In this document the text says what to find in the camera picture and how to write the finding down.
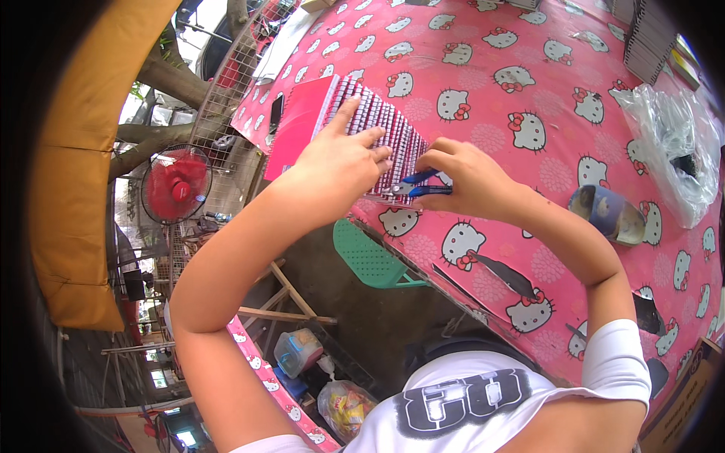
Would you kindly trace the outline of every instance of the electric fan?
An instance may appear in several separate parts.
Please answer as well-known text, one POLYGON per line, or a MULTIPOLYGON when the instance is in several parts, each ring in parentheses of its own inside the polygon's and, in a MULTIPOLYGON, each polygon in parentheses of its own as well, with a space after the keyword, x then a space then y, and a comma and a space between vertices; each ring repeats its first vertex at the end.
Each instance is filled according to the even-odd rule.
POLYGON ((189 144, 174 145, 151 161, 141 182, 141 203, 151 219, 173 225, 194 215, 211 187, 207 155, 189 144))

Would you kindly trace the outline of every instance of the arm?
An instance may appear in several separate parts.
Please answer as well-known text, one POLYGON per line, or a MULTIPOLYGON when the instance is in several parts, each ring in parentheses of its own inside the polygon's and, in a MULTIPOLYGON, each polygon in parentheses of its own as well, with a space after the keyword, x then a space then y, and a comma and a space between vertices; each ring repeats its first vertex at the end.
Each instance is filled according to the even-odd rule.
MULTIPOLYGON (((439 138, 416 165, 416 170, 427 168, 446 172, 453 194, 421 197, 416 207, 499 220, 536 236, 586 287, 589 338, 614 320, 636 323, 624 268, 593 225, 516 183, 471 144, 439 138)), ((646 406, 636 400, 564 398, 546 403, 500 452, 629 451, 645 413, 646 406)))
POLYGON ((304 234, 345 216, 389 169, 389 148, 367 149, 382 129, 344 134, 359 103, 344 104, 295 166, 194 255, 175 287, 170 314, 176 350, 220 452, 294 433, 226 325, 265 266, 304 234))

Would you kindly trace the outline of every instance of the yellow tarp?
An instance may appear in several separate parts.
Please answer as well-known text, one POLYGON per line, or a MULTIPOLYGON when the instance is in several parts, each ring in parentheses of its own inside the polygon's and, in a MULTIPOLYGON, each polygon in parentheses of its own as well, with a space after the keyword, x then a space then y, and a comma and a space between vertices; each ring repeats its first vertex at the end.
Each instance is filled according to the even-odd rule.
POLYGON ((179 0, 115 0, 71 57, 30 174, 30 251, 58 326, 122 331, 108 286, 105 213, 118 117, 179 0))

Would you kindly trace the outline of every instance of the clear plastic bag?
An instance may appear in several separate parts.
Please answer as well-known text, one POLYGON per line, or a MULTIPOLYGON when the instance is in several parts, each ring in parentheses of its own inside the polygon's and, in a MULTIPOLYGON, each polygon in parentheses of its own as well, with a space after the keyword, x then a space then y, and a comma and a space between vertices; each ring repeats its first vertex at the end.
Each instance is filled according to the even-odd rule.
POLYGON ((687 89, 669 95, 642 84, 612 93, 664 204, 681 227, 694 228, 715 201, 720 174, 721 138, 705 107, 687 89))
POLYGON ((351 381, 328 382, 318 395, 318 412, 345 442, 360 432, 360 425, 378 402, 351 381))

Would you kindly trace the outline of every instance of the wire cutters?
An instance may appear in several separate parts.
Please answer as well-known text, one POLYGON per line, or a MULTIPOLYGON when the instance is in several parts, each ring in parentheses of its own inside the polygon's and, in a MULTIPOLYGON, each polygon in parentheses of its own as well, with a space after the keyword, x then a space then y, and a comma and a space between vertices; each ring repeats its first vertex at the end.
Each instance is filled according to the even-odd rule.
POLYGON ((427 180, 432 176, 437 175, 438 173, 438 170, 431 168, 430 170, 424 172, 406 176, 399 183, 393 184, 393 186, 386 192, 386 195, 408 195, 410 198, 414 198, 417 196, 428 194, 452 194, 453 187, 449 186, 418 186, 418 184, 422 183, 423 181, 427 180))

